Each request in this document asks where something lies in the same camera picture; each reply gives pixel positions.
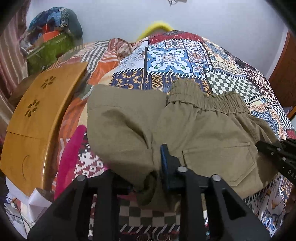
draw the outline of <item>black wire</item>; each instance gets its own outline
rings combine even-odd
[[[26,226],[25,226],[24,221],[26,222],[26,224],[29,226],[29,228],[30,228],[30,230],[31,230],[31,227],[30,227],[29,223],[28,223],[26,220],[24,220],[24,219],[22,218],[22,214],[20,213],[20,210],[18,209],[17,204],[16,204],[11,198],[9,198],[9,197],[5,197],[5,198],[11,200],[11,201],[14,203],[14,205],[17,207],[17,210],[18,210],[18,212],[19,212],[19,214],[20,214],[20,217],[18,217],[18,216],[16,216],[16,215],[13,215],[13,214],[10,214],[10,213],[8,213],[8,212],[6,212],[6,213],[9,214],[9,215],[11,215],[11,216],[18,217],[18,218],[20,218],[20,219],[22,220],[22,224],[24,225],[24,229],[25,229],[26,235],[28,236],[28,233],[27,233],[27,230],[26,230]]]

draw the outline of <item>patchwork bedsheet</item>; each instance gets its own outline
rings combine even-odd
[[[59,164],[65,145],[79,124],[87,125],[86,102],[98,83],[128,89],[157,89],[167,93],[178,78],[194,79],[208,94],[238,92],[252,115],[266,120],[279,139],[295,138],[295,131],[280,106],[267,79],[259,70],[233,56],[210,40],[182,31],[144,38],[135,44],[121,39],[93,42],[76,47],[51,68],[87,61],[87,73],[76,97],[69,105],[59,131]],[[100,175],[103,163],[87,141],[81,142],[73,179],[85,174]],[[260,192],[244,199],[273,235],[281,225],[291,183],[277,174]],[[93,213],[90,219],[92,236]],[[205,224],[207,214],[204,212]],[[141,210],[135,201],[121,199],[121,240],[176,239],[180,215]]]

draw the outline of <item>silver bolt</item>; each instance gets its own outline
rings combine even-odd
[[[212,179],[213,179],[214,181],[218,182],[218,181],[221,180],[221,177],[220,177],[219,175],[215,174],[215,175],[212,176]]]
[[[183,167],[183,166],[180,166],[180,167],[178,167],[178,172],[187,172],[187,167]]]
[[[79,176],[77,177],[77,181],[81,182],[81,181],[83,181],[85,178],[86,178],[86,175],[79,175]]]

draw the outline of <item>shorts pocket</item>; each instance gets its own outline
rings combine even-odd
[[[256,167],[250,145],[227,143],[220,147],[183,150],[184,161],[196,174],[206,177],[218,174],[235,187]]]

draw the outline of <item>elastic waistband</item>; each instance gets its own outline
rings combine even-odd
[[[178,79],[172,84],[168,103],[177,101],[192,104],[202,110],[219,111],[224,114],[249,113],[238,93],[229,91],[219,95],[207,95],[194,80],[188,78]]]

